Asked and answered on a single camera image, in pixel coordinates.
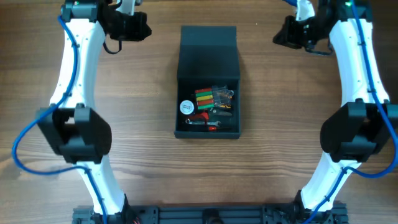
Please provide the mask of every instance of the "wooden table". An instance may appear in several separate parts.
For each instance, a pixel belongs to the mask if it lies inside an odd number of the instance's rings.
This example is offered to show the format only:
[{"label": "wooden table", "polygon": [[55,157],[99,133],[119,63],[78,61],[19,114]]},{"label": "wooden table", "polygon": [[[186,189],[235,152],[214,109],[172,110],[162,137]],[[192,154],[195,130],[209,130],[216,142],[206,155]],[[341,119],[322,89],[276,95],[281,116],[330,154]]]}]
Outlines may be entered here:
[{"label": "wooden table", "polygon": [[[55,89],[63,50],[61,0],[0,1],[0,223],[70,223],[92,201],[77,172],[38,177],[17,169],[11,146]],[[374,47],[392,102],[398,102],[397,1],[373,1]],[[322,123],[339,107],[336,57],[272,43],[292,8],[278,0],[146,1],[153,34],[103,52],[96,110],[111,125],[114,173],[132,205],[290,202],[311,178]],[[175,139],[180,26],[236,26],[243,133],[238,141]],[[116,48],[113,42],[110,47]],[[19,154],[29,167],[65,167],[36,128]],[[389,143],[361,170],[393,156]],[[353,175],[337,196],[351,223],[397,223],[397,172],[379,180]]]}]

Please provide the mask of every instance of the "round white label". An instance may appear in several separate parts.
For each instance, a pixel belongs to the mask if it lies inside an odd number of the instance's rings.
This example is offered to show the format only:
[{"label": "round white label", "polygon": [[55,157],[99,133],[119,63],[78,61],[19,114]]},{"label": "round white label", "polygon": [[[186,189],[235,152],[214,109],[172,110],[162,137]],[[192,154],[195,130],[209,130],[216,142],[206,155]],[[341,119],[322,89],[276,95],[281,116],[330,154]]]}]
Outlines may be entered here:
[{"label": "round white label", "polygon": [[185,115],[192,114],[194,109],[195,109],[195,107],[194,107],[193,103],[189,100],[184,100],[180,104],[180,111],[181,111],[181,113],[183,113]]}]

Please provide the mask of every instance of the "box lid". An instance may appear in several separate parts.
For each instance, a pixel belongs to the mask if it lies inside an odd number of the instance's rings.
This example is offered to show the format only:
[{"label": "box lid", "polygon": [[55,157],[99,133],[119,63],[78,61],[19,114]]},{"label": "box lid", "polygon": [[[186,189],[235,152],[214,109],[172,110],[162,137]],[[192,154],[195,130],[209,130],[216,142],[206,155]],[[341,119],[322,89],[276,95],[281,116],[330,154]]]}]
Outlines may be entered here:
[{"label": "box lid", "polygon": [[240,78],[236,27],[182,26],[178,78]]}]

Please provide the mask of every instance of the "black box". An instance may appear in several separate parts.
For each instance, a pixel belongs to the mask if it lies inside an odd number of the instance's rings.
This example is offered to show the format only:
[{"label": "black box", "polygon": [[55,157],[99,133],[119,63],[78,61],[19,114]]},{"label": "black box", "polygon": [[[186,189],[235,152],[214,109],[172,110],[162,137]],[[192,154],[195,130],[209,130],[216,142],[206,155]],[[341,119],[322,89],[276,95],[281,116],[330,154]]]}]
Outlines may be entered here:
[{"label": "black box", "polygon": [[[238,139],[241,135],[240,79],[236,27],[182,26],[175,137]],[[234,91],[231,102],[233,116],[228,118],[231,129],[217,132],[192,131],[184,123],[187,116],[180,112],[180,104],[184,100],[196,104],[192,100],[195,90],[214,85],[227,85],[229,90]]]}]

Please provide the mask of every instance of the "yellow object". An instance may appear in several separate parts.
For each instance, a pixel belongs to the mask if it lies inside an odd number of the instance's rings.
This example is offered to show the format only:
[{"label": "yellow object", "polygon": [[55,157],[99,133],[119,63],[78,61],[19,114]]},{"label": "yellow object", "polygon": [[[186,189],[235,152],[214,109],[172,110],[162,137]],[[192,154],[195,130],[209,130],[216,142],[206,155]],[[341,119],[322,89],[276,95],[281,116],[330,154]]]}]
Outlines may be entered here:
[{"label": "yellow object", "polygon": [[197,101],[210,100],[210,99],[213,99],[213,95],[198,97],[198,98],[197,98]]},{"label": "yellow object", "polygon": [[231,105],[219,105],[219,108],[231,109]]}]

